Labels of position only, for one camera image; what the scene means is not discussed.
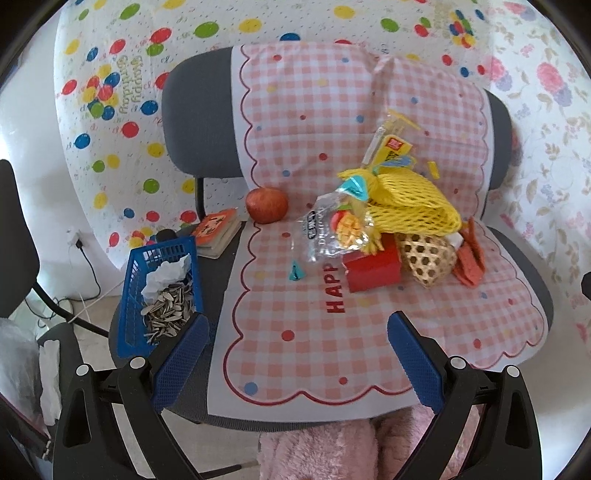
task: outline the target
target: blue gripper pad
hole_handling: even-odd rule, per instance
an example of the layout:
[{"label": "blue gripper pad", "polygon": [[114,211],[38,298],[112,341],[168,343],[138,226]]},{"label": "blue gripper pad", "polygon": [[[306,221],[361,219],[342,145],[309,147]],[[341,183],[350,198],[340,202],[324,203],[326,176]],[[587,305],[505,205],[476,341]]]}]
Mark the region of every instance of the blue gripper pad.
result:
[{"label": "blue gripper pad", "polygon": [[209,321],[198,315],[154,376],[152,406],[157,413],[177,401],[209,341]]},{"label": "blue gripper pad", "polygon": [[404,368],[418,399],[437,415],[443,409],[443,381],[429,360],[415,332],[409,330],[398,312],[388,319],[388,341]]}]

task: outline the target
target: red box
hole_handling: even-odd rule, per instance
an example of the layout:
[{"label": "red box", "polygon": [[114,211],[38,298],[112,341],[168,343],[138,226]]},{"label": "red box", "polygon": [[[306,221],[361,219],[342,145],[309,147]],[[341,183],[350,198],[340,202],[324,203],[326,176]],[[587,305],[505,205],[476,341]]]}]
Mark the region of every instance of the red box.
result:
[{"label": "red box", "polygon": [[394,235],[383,233],[382,245],[384,251],[376,255],[365,255],[359,251],[343,255],[345,276],[351,293],[400,281],[402,265]]}]

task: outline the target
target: white wall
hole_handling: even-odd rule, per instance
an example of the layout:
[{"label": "white wall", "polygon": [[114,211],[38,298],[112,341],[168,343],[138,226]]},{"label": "white wall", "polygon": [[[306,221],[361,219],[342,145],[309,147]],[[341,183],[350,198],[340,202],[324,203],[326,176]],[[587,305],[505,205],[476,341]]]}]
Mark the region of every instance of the white wall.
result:
[{"label": "white wall", "polygon": [[0,92],[0,157],[12,164],[22,209],[41,260],[39,283],[50,295],[93,296],[97,287],[66,231],[80,229],[103,292],[125,275],[97,243],[78,202],[61,147],[53,87],[53,48],[59,12],[31,40],[22,65]]}]

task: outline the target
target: pink checkered tablecloth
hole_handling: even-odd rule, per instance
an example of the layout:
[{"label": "pink checkered tablecloth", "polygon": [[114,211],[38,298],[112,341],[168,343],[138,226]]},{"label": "pink checkered tablecloth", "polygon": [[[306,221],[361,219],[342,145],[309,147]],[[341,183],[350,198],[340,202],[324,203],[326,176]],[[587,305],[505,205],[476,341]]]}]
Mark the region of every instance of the pink checkered tablecloth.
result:
[{"label": "pink checkered tablecloth", "polygon": [[[410,383],[386,335],[396,310],[448,354],[480,368],[533,355],[546,330],[539,301],[480,223],[476,233],[488,270],[476,289],[450,275],[427,290],[406,274],[399,285],[351,294],[338,259],[307,265],[307,277],[298,282],[288,279],[292,237],[300,234],[293,220],[334,190],[336,173],[360,164],[387,108],[421,127],[403,135],[414,144],[415,170],[436,161],[436,185],[462,216],[478,218],[492,168],[483,90],[412,60],[347,45],[235,47],[232,63],[243,172],[251,187],[283,189],[290,212],[282,222],[255,224],[242,235],[214,348],[210,413],[264,419],[217,410],[224,403],[220,395],[260,407],[305,397],[313,408],[372,401],[370,391],[407,392]],[[318,418],[298,407],[296,420]]]}]

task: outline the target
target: yellow foam net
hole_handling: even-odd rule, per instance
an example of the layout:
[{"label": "yellow foam net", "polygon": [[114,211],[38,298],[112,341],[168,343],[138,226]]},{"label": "yellow foam net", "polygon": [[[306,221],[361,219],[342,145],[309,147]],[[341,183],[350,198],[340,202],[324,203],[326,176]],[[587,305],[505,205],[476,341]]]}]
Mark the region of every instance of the yellow foam net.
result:
[{"label": "yellow foam net", "polygon": [[440,190],[409,168],[380,168],[377,175],[354,168],[339,174],[346,180],[360,175],[367,183],[368,213],[382,233],[424,233],[443,236],[457,232],[462,219]]}]

